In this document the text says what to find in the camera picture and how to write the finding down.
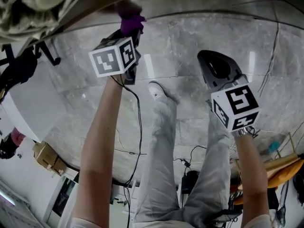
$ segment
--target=forearm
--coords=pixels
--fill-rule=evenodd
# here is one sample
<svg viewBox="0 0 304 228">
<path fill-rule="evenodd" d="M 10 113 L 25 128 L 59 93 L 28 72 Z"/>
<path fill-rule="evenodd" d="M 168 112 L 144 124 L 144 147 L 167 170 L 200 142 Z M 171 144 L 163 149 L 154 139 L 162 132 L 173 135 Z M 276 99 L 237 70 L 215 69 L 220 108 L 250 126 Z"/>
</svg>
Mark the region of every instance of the forearm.
<svg viewBox="0 0 304 228">
<path fill-rule="evenodd" d="M 243 185 L 244 227 L 249 221 L 260 215 L 269 214 L 267 198 L 267 174 L 251 135 L 235 138 L 240 160 Z"/>
<path fill-rule="evenodd" d="M 74 216 L 109 226 L 115 130 L 122 87 L 108 78 L 81 156 Z"/>
<path fill-rule="evenodd" d="M 104 172 L 114 153 L 115 130 L 122 87 L 109 78 L 82 150 L 81 170 Z"/>
<path fill-rule="evenodd" d="M 248 195 L 267 191 L 267 175 L 251 135 L 235 138 L 240 162 L 244 193 Z"/>
</svg>

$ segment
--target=cardboard box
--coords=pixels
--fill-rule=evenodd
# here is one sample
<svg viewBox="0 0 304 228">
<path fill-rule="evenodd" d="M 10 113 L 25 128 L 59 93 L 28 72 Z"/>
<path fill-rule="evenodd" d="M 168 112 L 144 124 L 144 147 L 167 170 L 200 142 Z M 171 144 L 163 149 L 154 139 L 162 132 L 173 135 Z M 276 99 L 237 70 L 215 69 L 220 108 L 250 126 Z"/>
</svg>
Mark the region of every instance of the cardboard box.
<svg viewBox="0 0 304 228">
<path fill-rule="evenodd" d="M 59 176 L 62 176 L 66 169 L 67 165 L 58 157 L 54 166 L 52 167 L 52 170 L 55 171 Z"/>
<path fill-rule="evenodd" d="M 36 143 L 33 147 L 33 151 L 34 158 L 47 170 L 51 169 L 58 157 L 57 153 L 46 142 Z"/>
</svg>

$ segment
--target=pink object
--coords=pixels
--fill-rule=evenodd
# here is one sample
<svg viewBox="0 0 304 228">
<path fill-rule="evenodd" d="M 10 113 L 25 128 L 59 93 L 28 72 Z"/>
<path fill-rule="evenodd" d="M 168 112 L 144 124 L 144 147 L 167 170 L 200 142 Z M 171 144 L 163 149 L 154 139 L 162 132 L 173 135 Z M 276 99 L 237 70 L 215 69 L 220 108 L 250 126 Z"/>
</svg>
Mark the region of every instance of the pink object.
<svg viewBox="0 0 304 228">
<path fill-rule="evenodd" d="M 20 146 L 25 135 L 23 135 L 16 128 L 14 128 L 14 130 L 10 133 L 10 137 L 15 145 Z"/>
</svg>

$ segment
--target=equipment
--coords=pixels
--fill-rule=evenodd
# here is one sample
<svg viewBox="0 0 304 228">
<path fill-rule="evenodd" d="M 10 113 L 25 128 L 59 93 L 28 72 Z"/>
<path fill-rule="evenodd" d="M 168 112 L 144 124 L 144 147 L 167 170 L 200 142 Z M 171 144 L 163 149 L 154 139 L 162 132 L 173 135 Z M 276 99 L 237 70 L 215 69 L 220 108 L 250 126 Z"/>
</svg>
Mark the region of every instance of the equipment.
<svg viewBox="0 0 304 228">
<path fill-rule="evenodd" d="M 190 194 L 194 188 L 196 181 L 199 178 L 197 171 L 189 171 L 181 179 L 181 193 Z"/>
<path fill-rule="evenodd" d="M 198 53 L 198 60 L 209 88 L 207 102 L 227 130 L 254 125 L 260 108 L 237 63 L 219 52 L 206 50 Z"/>
<path fill-rule="evenodd" d="M 136 50 L 139 45 L 143 27 L 138 23 L 134 29 L 117 30 L 108 38 L 101 40 L 100 44 L 91 52 L 89 56 L 97 77 L 119 75 L 125 73 L 125 85 L 134 85 L 136 78 L 136 66 L 141 58 Z"/>
<path fill-rule="evenodd" d="M 229 210 L 224 209 L 219 213 L 213 214 L 207 217 L 204 221 L 204 224 L 207 227 L 214 227 L 217 224 L 223 224 L 226 222 L 234 221 L 242 214 L 242 210 Z"/>
</svg>

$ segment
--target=blue object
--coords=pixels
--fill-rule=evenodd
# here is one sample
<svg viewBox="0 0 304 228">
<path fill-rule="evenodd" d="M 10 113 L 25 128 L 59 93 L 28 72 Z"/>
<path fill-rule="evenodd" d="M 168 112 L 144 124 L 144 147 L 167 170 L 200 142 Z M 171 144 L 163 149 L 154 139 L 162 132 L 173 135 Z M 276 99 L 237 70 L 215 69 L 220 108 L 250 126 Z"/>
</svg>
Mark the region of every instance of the blue object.
<svg viewBox="0 0 304 228">
<path fill-rule="evenodd" d="M 281 143 L 279 141 L 273 141 L 269 146 L 268 146 L 268 152 L 273 153 L 277 151 L 280 148 Z"/>
</svg>

